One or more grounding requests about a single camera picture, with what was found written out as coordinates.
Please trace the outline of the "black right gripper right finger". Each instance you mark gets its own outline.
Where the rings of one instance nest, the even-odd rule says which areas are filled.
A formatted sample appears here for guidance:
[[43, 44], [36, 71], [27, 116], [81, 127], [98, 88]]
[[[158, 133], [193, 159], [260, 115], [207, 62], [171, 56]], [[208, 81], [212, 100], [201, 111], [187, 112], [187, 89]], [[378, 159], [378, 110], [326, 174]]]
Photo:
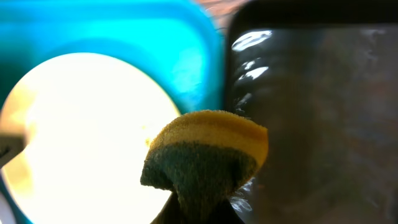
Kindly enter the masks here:
[[214, 211], [215, 224], [245, 224], [234, 211], [229, 200], [223, 200]]

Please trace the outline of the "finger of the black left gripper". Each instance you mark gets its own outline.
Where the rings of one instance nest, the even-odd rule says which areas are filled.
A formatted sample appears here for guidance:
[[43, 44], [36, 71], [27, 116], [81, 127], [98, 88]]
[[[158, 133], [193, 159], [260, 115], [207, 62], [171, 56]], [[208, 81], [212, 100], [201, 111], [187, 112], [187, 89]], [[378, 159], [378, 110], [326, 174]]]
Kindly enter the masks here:
[[25, 137], [17, 134], [1, 133], [0, 166], [3, 167], [25, 149]]

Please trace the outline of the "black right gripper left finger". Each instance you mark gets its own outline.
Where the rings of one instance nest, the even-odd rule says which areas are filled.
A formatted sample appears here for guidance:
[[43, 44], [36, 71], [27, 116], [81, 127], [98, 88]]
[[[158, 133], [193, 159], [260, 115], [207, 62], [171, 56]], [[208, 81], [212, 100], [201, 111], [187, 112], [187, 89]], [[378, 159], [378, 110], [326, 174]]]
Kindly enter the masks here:
[[178, 195], [175, 192], [172, 192], [159, 214], [150, 224], [186, 224], [185, 216], [178, 201]]

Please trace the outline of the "yellow green sponge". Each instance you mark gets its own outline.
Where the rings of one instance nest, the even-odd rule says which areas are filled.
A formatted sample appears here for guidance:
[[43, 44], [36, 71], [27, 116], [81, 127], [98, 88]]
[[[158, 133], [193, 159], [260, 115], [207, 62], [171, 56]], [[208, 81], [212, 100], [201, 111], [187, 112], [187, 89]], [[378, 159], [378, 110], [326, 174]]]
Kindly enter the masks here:
[[255, 176], [267, 153], [265, 127], [226, 111], [195, 111], [152, 141], [140, 181], [175, 192], [186, 223], [214, 223], [216, 207]]

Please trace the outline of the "yellow-green plate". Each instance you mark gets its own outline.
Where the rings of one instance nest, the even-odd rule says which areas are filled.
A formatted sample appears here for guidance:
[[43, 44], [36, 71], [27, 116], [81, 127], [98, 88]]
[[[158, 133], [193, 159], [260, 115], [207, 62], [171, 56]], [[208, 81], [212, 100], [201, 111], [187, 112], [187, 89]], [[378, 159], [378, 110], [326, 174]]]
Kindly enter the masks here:
[[122, 60], [51, 58], [18, 79], [2, 106], [1, 132], [25, 138], [2, 169], [7, 190], [32, 223], [150, 223], [170, 192], [141, 185], [144, 159], [179, 114]]

